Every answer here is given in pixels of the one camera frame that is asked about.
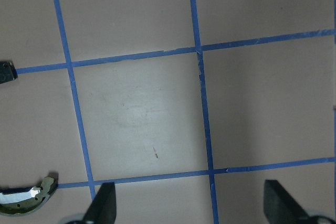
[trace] blue painter's tape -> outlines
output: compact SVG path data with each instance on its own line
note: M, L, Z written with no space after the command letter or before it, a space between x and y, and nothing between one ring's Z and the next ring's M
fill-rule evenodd
M284 162L284 163L277 163L277 164L268 164L268 165L229 167L229 168L224 168L224 169L215 169L214 174L255 172L258 170L270 170L270 169L279 169L279 168L294 167L294 166L301 166L301 165L332 163L332 162L335 162L335 160L336 160L335 157L324 157L324 158L315 158L315 159L307 159L307 160Z
M89 152L88 152L86 136L85 136L85 132L84 132L82 115L81 115L81 112L80 112L80 105L79 105L78 92L77 92L77 87L76 87L75 74L74 74L74 69L72 67L71 56L70 56L70 51L69 51L69 46L68 46L68 40L67 40L67 35L66 35L65 27L64 27L62 10L61 10L59 0L54 0L54 6L55 6L55 11L56 11L58 27L59 27L59 32L60 32L60 36L61 36L62 46L63 46L63 51L64 51L64 55L65 55L65 60L66 60L66 63L67 63L67 69L68 69L69 78L70 78L73 104L74 104L74 107L75 107L75 113L76 113L76 118L77 118L78 129L79 129L80 141L81 141L82 151L83 151L83 155L84 155L84 162L85 162L85 167L86 167L86 172L87 172L87 177L88 177L88 185L89 185L89 188L90 188L91 198L94 199L95 196L96 196L96 192L95 192L95 189L94 189L95 187L94 187L94 184L93 184L93 175L92 175L92 170L91 170Z
M64 188L73 188L73 187L85 187L89 186L88 182L76 182L76 183L65 183L65 184L58 184L58 189Z
M60 32L60 35L61 35L64 55L65 55L65 58L66 58L66 62L70 63L71 62L70 51L69 51L69 46L68 46L67 35L66 35L66 32L65 32L60 1L59 0L54 0L54 6L55 6L55 11L56 11L58 28L59 28L59 32Z
M198 53L201 53L201 37L200 37L200 29L198 26L198 14L197 14L197 3L196 0L190 0L191 7L191 17L193 22L193 30L194 30L194 40L195 47Z
M250 46L250 45L265 44L265 43L279 42L279 41L285 41L285 40L331 36L331 35L336 35L336 29L309 31L306 33L285 34L285 35L279 35L279 36L273 36L273 37L239 40L239 41L225 42L225 43L219 43L219 44L205 45L205 46L202 46L202 51ZM139 59L155 58L155 57L161 57L161 56L187 54L190 52L196 52L196 48L186 47L186 48L179 48L179 49L170 50L170 51L144 52L140 54L112 56L112 57L91 59L91 60L72 61L71 64L73 67L82 67L82 66L89 66L89 65L96 65L96 64L119 62L123 60L139 60ZM59 64L36 66L36 67L18 68L16 69L16 71L18 74L23 74L23 73L42 72L42 71L65 69L65 68L67 68L66 63L59 63Z
M264 38L258 38L258 39L247 39L247 40L239 40L239 41L232 41L232 42L224 42L224 43L202 46L202 50L210 51L210 50L218 50L218 49L224 49L224 48L243 47L243 46L258 45L258 44L265 44L265 43L271 43L271 42L279 42L279 41L285 41L285 40L304 39L304 38L322 37L322 36L330 36L330 35L336 35L336 30L328 29L328 30L319 30L319 31L308 31L305 33L285 34L285 35L264 37Z
M202 109L203 109L203 123L204 123L204 131L205 131L205 144L206 144L206 152L207 152L207 160L208 160L208 169L212 170L214 168L214 164L213 164L213 156L212 156L212 144L211 144L208 102L207 102L207 95L206 95L203 54L198 54L197 56L198 56L198 67L199 67L199 72L200 72L201 101L202 101Z
M194 31L194 41L195 48L197 52L198 59L198 68L200 75L200 84L201 84L201 100L202 100L202 110L203 110L203 122L204 122L204 131L205 131L205 144L206 144L206 152L207 152L207 161L208 161L208 170L212 172L213 165L213 157L212 157L212 146L211 146L211 134L210 134L210 123L209 123L209 114L208 114L208 103L206 97L206 84L205 84L205 73L204 73L204 63L203 63L203 52L201 46L201 36L200 29L198 25L198 14L197 14L197 2L196 0L190 0L191 7L191 15L193 22L193 31ZM214 175L209 175L209 183L210 183L210 194L212 201L212 211L214 224L219 223L218 219L218 208L217 208L217 198L216 198L216 186L215 186L215 178Z
M216 183L215 183L215 176L213 174L209 175L209 181L210 181L211 203L212 203L212 206L213 206L214 223L219 224L217 195L216 195Z
M72 66L73 67L83 67L83 66L96 65L96 64L119 62L123 60L140 60L140 59L148 59L148 58L155 58L155 57L161 57L161 56L187 54L190 52L195 52L195 47L179 48L179 49L175 49L171 51L143 52L140 54L113 56L113 57L106 57L106 58L99 58L99 59L92 59L92 60L73 61Z
M169 178L185 178L185 177L203 176L203 175L208 175L208 174L209 174L208 170L198 170L195 172L170 173L170 174L160 174L160 175L132 177L132 178L98 180L98 181L95 181L94 184L101 185L103 183L108 183L108 182L115 182L116 184L123 184L123 183L131 183L131 182L162 180L162 179L169 179Z
M27 67L27 68L18 68L16 69L17 74L23 73L34 73L34 72L42 72L42 71L49 71L49 70L57 70L57 69L66 69L66 63L60 64L52 64L52 65L44 65L44 66L36 66L36 67Z

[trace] metal object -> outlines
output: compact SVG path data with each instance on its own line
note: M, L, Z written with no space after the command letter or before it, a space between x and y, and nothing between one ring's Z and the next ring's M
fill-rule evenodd
M115 190L114 183L102 184L83 219L67 224L114 224L117 217Z
M265 181L264 214L270 224L336 224L325 216L310 217L277 180Z
M41 186L2 190L0 215L22 216L42 207L57 188L57 179L45 177Z
M10 61L0 61L0 84L13 81L17 78L17 73Z
M9 204L23 201L30 198L35 198L37 194L41 192L40 188L34 186L29 191L24 191L22 193L16 194L4 194L0 193L0 204Z

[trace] shiny metal part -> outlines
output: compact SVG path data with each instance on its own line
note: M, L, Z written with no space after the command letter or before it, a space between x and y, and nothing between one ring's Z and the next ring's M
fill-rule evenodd
M35 196L41 192L40 189L41 188L34 186L29 191L25 191L22 193L15 193L15 194L0 193L0 204L15 203L26 199L35 198Z
M0 193L0 215L22 216L28 215L42 207L57 188L57 179L45 177L39 187L10 189Z

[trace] grid line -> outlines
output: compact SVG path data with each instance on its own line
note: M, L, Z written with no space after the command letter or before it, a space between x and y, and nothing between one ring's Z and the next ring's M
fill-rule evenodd
M59 32L61 36L63 51L65 55L65 60L66 60L66 66L68 69L68 74L69 74L69 79L70 79L73 105L75 107L79 136L80 136L80 141L81 141L81 146L82 146L82 151L83 151L83 156L84 156L84 162L85 162L85 168L86 168L86 173L87 173L87 178L88 178L88 185L90 188L91 198L93 200L95 198L96 192L95 192L95 189L94 189L95 187L93 184L93 175L92 175L92 170L91 170L90 157L89 157L88 147L86 143L86 136L85 136L84 126L83 126L82 115L80 111L74 68L71 62L71 55L69 51L68 40L67 40L67 35L66 35L65 27L64 27L62 10L61 10L59 0L54 0L54 5L55 5L55 11L56 11L56 16L57 16L57 22L58 22Z
M201 85L201 100L202 100L202 110L203 110L206 155L207 155L208 170L209 170L209 183L210 183L212 212L213 212L214 224L219 224L215 175L212 172L214 169L214 163L213 163L213 158L212 158L211 133L210 133L208 103L207 103L207 96L206 96L203 51L202 51L201 36L200 36L200 31L199 31L200 29L199 29L199 24L198 24L196 0L190 0L190 6L191 6L191 15L192 15L192 23L193 23L193 31L194 31L195 49L197 52L197 59L198 59L199 78L200 78L200 85Z
M217 44L211 44L211 45L203 45L202 51L220 50L220 49L227 49L227 48L233 48L233 47L252 46L252 45L280 42L280 41L286 41L286 40L324 37L324 36L332 36L332 35L334 36L336 35L336 29L308 31L308 32L296 33L296 34L285 34L285 35L277 35L277 36L271 36L271 37L263 37L263 38L256 38L256 39L238 40L238 41L223 42L223 43L217 43ZM123 60L140 60L140 59L148 59L148 58L155 58L155 57L172 56L172 55L178 55L178 54L187 54L190 52L196 52L196 48L186 47L186 48L178 48L178 49L174 49L170 51L142 52L139 54L130 54L130 55L112 56L112 57L106 57L106 58L96 58L96 59L90 59L90 60L72 61L72 66L76 68L76 67L83 67L83 66L90 66L90 65L97 65L97 64L104 64L104 63L119 62ZM57 63L57 64L51 64L51 65L18 68L16 69L16 71L18 74L25 74L25 73L43 72L43 71L66 69L66 68L67 68L66 63Z
M98 186L98 185L101 185L103 183L108 183L108 182L115 182L116 184L123 184L123 183L143 182L143 181L162 180L162 179L171 179L171 178L205 176L205 175L211 175L211 174L216 175L216 174L229 174L229 173L249 173L249 172L262 171L262 170L273 170L273 169L281 169L281 168L288 168L288 167L334 163L335 161L336 161L335 157L324 157L324 158L304 159L304 160L299 160L299 161L290 161L290 162L274 163L274 164L266 164L266 165L228 167L228 168L221 168L221 169L214 169L214 170L197 170L193 172L182 172L182 173L159 174L159 175L140 176L140 177L131 177L131 178L96 180L94 181L94 185ZM89 186L88 182L59 184L59 188L72 188L72 187L83 187L83 186Z
M171 51L155 51L155 52L145 52L145 53L140 53L140 54L106 57L106 58L99 58L99 59L71 61L71 56L70 56L70 51L68 47L66 31L65 31L64 21L62 18L59 0L54 0L54 5L55 5L55 11L56 11L56 16L58 20L59 31L60 31L60 36L61 36L61 41L62 41L66 63L19 68L17 69L17 73L24 74L24 73L32 73L32 72L51 71L51 70L57 70L57 69L67 69L68 70L70 84L71 84L72 98L73 98L73 103L75 106L76 118L77 118L79 133L80 133L80 139L81 139L81 144L82 144L83 156L85 160L85 166L87 170L88 181L78 182L78 183L60 184L59 188L89 186L91 197L94 198L95 196L94 186L101 185L104 182L113 181L115 183L131 183L131 182L140 182L140 181L167 179L167 178L180 178L180 177L208 175L210 186L211 186L211 198L212 198L212 205L213 205L214 223L217 224L219 223L219 221L218 221L216 189L215 189L215 180L214 180L215 174L253 172L257 170L277 169L277 168L284 168L284 167L322 164L322 163L330 163L330 162L336 163L335 157L326 157L326 158L307 159L303 161L285 162L285 163L268 164L268 165L214 169L213 159L212 159L211 135L210 135L210 129L209 129L207 99L206 99L205 72L204 72L204 63L203 63L203 51L209 51L209 50L219 50L219 49L225 49L225 48L250 46L250 45L265 44L265 43L270 43L270 42L279 42L279 41L286 41L286 40L313 38L313 37L331 36L331 35L335 36L335 43L336 43L336 29L309 31L309 32L304 32L304 33L286 34L286 35L263 37L263 38L256 38L256 39L223 42L223 43L218 43L218 44L202 46L201 39L200 39L200 31L199 31L199 26L198 26L196 0L191 0L191 11L192 11L195 47L180 48L180 49L175 49ZM336 0L334 0L334 24L335 24L334 28L336 28ZM92 170L91 170L91 165L90 165L87 143L86 143L85 131L83 127L83 121L82 121L82 116L81 116L81 111L80 111L80 104L79 104L76 80L75 80L75 75L74 75L74 67L82 67L82 66L90 66L90 65L102 64L102 63L118 62L122 60L137 60L137 59L155 58L155 57L161 57L161 56L171 56L171 55L177 55L177 54L185 54L189 52L197 53L198 66L200 70L202 109L203 109L205 136L206 136L208 170L199 170L199 171L194 171L194 172L183 172L183 173L175 173L175 174L141 176L141 177L133 177L133 178L120 178L120 179L114 179L114 180L111 179L111 180L94 181ZM334 155L336 156L336 111L334 111L334 131L335 131ZM334 195L335 195L335 214L336 214L336 168L335 168L334 178L335 178Z

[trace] scuff mark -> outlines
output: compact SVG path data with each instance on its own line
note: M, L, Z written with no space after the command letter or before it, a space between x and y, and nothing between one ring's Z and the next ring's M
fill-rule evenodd
M154 148L154 146L153 146L153 150L154 150L154 153L155 153L155 157L156 157L157 159L159 159L159 156L157 155L157 152L156 152L156 149Z

